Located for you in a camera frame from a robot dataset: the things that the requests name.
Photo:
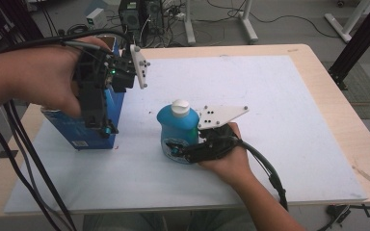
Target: white bottle cap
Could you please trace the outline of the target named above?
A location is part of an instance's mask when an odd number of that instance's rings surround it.
[[[189,109],[189,102],[183,99],[177,99],[171,104],[171,110],[175,117],[187,116]]]

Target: metal stand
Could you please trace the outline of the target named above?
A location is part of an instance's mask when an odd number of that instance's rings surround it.
[[[326,13],[324,17],[326,20],[331,24],[331,26],[335,29],[340,37],[348,43],[351,40],[350,32],[353,30],[354,26],[356,25],[359,18],[365,12],[365,10],[370,5],[370,0],[362,0],[359,5],[356,7],[356,10],[353,12],[351,17],[348,19],[347,23],[345,23],[344,27],[339,24],[339,22],[332,16],[331,13]]]
[[[337,86],[346,89],[343,83],[348,72],[353,68],[359,58],[370,46],[370,13],[360,25],[353,38],[338,56],[335,63],[330,67],[329,74]]]
[[[191,22],[191,1],[186,0],[186,12],[185,12],[185,32],[188,39],[188,44],[194,45],[196,43],[194,29],[192,27]],[[256,32],[254,31],[253,27],[251,26],[251,22],[249,21],[249,12],[251,11],[251,2],[252,0],[248,0],[245,9],[242,13],[239,13],[239,18],[242,21],[243,26],[245,27],[248,36],[249,36],[249,45],[253,45],[256,41],[259,40],[257,37]]]

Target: white mounting plate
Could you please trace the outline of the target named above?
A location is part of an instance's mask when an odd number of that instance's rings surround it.
[[[198,129],[221,127],[248,111],[248,106],[205,106],[198,110]]]
[[[150,63],[145,59],[143,54],[141,54],[141,48],[136,45],[130,46],[131,56],[133,58],[135,71],[137,73],[138,82],[140,83],[140,88],[144,89],[147,87],[145,82],[146,69]]]

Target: human hand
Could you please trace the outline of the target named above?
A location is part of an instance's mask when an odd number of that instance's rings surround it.
[[[241,138],[237,123],[228,123],[233,132]],[[219,160],[199,163],[215,172],[223,181],[232,187],[243,182],[247,178],[254,177],[249,166],[248,153],[245,148],[236,146],[226,156]]]
[[[78,39],[107,48],[99,38]],[[11,68],[12,95],[27,102],[59,109],[69,116],[79,116],[80,105],[71,90],[74,67],[80,51],[60,45],[17,50],[2,54]]]

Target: blue box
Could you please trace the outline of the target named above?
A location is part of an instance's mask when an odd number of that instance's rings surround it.
[[[108,117],[118,127],[124,93],[105,90]],[[103,139],[99,134],[86,128],[83,118],[70,117],[59,110],[41,109],[44,116],[57,128],[75,149],[111,149],[116,135]]]

